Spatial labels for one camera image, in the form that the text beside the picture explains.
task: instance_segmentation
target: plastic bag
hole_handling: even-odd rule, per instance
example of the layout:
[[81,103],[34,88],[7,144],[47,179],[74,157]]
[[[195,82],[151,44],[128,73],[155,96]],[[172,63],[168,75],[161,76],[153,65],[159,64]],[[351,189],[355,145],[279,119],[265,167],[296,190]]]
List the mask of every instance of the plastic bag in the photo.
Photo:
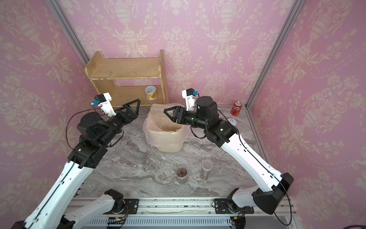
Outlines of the plastic bag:
[[176,103],[153,104],[143,123],[142,130],[147,143],[155,146],[161,152],[176,153],[182,150],[183,142],[190,134],[188,125],[172,122],[165,114],[164,109],[182,106]]

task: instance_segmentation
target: clear plastic cup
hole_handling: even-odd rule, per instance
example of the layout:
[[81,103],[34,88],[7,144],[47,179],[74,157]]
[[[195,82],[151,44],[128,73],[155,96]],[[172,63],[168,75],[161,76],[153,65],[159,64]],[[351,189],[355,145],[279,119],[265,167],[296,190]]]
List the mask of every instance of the clear plastic cup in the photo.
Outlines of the clear plastic cup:
[[176,172],[178,182],[181,184],[187,183],[188,181],[188,170],[184,167],[180,167]]
[[213,164],[210,160],[206,159],[202,161],[201,164],[201,179],[206,181],[208,179],[208,175],[210,174],[210,171],[213,167]]

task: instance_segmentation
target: gray marble table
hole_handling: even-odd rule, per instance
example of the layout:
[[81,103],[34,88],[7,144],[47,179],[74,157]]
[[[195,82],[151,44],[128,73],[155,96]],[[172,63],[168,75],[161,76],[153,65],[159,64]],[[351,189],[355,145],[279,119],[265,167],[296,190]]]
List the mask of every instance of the gray marble table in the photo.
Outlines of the gray marble table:
[[[98,197],[108,189],[115,189],[125,196],[227,196],[234,188],[256,185],[253,178],[228,153],[207,139],[192,134],[178,153],[162,153],[147,144],[142,124],[149,107],[141,107],[139,117],[124,126],[124,136],[109,149],[78,192],[80,197]],[[231,105],[219,105],[227,118]],[[259,152],[248,118],[242,110],[234,117],[238,129],[251,147]],[[200,129],[194,129],[198,136]],[[213,169],[207,181],[200,179],[201,162],[210,159]],[[175,177],[177,168],[188,169],[188,181],[180,184]]]

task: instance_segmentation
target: black cable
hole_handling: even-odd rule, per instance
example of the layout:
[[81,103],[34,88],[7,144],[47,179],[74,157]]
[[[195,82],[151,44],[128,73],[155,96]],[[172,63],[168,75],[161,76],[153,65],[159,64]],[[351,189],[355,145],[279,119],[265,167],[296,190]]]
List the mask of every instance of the black cable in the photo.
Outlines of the black cable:
[[244,216],[237,217],[236,219],[233,220],[233,222],[235,222],[235,224],[233,223],[231,224],[234,225],[236,229],[244,229],[247,224],[247,221]]
[[[84,111],[90,111],[90,110],[95,110],[95,108],[87,109],[87,110],[84,110]],[[74,148],[72,148],[72,147],[70,146],[70,143],[68,143],[68,139],[67,139],[67,128],[68,128],[68,125],[69,125],[69,123],[70,123],[71,119],[72,119],[75,115],[80,114],[80,113],[83,113],[84,111],[77,112],[77,113],[75,113],[73,116],[71,116],[71,118],[69,119],[69,121],[67,122],[67,125],[66,125],[66,131],[65,131],[66,142],[67,142],[68,146],[70,147],[70,149],[72,149],[72,150],[74,150]]]
[[126,212],[126,214],[124,215],[124,217],[126,217],[125,219],[124,219],[124,221],[123,221],[123,223],[120,223],[122,220],[117,220],[117,221],[115,221],[115,222],[113,222],[113,223],[108,223],[108,226],[107,226],[107,229],[111,229],[111,227],[109,226],[109,225],[111,225],[111,224],[122,224],[119,228],[121,228],[125,223],[126,223],[126,221],[127,221],[127,217],[128,217],[128,206],[126,205],[125,207],[127,207],[127,212]]
[[206,135],[204,135],[203,137],[198,137],[198,136],[193,132],[193,130],[192,130],[192,126],[190,126],[190,128],[191,128],[191,132],[192,132],[193,136],[195,136],[196,138],[203,139],[203,138],[205,138],[205,137],[206,137]]
[[[229,120],[225,117],[225,115],[219,110],[219,109],[217,109],[223,116],[224,116],[224,118],[229,122]],[[243,144],[243,142],[242,142],[242,140],[241,140],[241,138],[240,138],[240,133],[239,133],[239,129],[238,128],[236,128],[235,126],[233,126],[236,130],[237,130],[237,132],[238,132],[238,135],[239,135],[239,140],[240,140],[240,143],[242,144],[242,146],[247,150],[247,152],[248,153],[250,153],[250,155],[252,155],[252,157],[254,157],[254,155],[245,147],[245,145]],[[267,172],[269,172],[278,182],[279,182],[279,184],[281,184],[281,186],[282,186],[282,188],[283,188],[283,190],[285,191],[285,194],[286,194],[286,196],[287,196],[287,200],[288,200],[288,203],[289,203],[289,205],[290,205],[290,222],[288,223],[288,224],[285,224],[285,223],[283,223],[278,217],[277,217],[277,215],[276,215],[276,213],[274,213],[274,215],[277,217],[277,219],[278,219],[278,221],[280,221],[280,223],[281,224],[283,224],[283,225],[285,225],[285,226],[288,226],[288,225],[290,225],[291,224],[291,222],[292,222],[292,208],[291,208],[291,202],[290,202],[290,198],[288,197],[288,194],[287,194],[287,191],[286,191],[286,189],[285,189],[285,187],[283,186],[283,184],[277,179],[277,177],[275,177],[274,175],[273,175],[273,173],[271,173],[256,157],[254,157],[254,159],[265,169],[265,170],[267,170]]]
[[[95,111],[95,112],[97,112],[97,110],[96,110],[96,109],[95,109],[95,107],[94,107],[94,104],[92,104],[92,106],[93,106],[94,111]],[[99,108],[99,109],[100,109],[100,108]],[[106,113],[104,113],[104,112],[103,112],[103,114],[102,114],[102,115],[100,115],[100,116],[104,116],[104,115],[106,115]]]
[[115,144],[117,144],[119,142],[119,140],[121,140],[123,135],[124,135],[124,130],[122,130],[122,136],[115,143],[113,143],[113,144],[111,143],[108,147],[113,147]]
[[343,229],[351,229],[351,228],[360,228],[360,229],[366,229],[365,225],[349,225]]
[[277,177],[274,177],[274,178],[276,178],[276,180],[281,184],[281,186],[282,186],[282,188],[283,188],[283,190],[285,191],[285,194],[286,194],[286,196],[287,196],[288,204],[290,205],[290,222],[289,222],[288,224],[285,224],[285,223],[283,223],[283,222],[278,218],[278,216],[276,215],[276,213],[275,213],[275,212],[274,212],[274,215],[276,216],[276,218],[278,219],[278,221],[280,221],[280,223],[281,223],[281,224],[283,224],[283,225],[285,225],[285,226],[288,226],[288,225],[290,225],[290,224],[291,224],[291,222],[292,222],[292,208],[291,208],[290,198],[288,197],[287,191],[286,191],[285,187],[283,186],[283,184],[282,184],[282,183],[277,179]]

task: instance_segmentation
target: red soda can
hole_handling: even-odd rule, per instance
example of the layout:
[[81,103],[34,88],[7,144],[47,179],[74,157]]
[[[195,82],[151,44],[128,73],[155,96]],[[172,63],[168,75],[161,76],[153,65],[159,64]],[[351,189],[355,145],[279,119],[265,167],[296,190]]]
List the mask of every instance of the red soda can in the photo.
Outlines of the red soda can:
[[241,109],[242,109],[242,103],[240,101],[236,101],[231,109],[231,114],[237,116]]

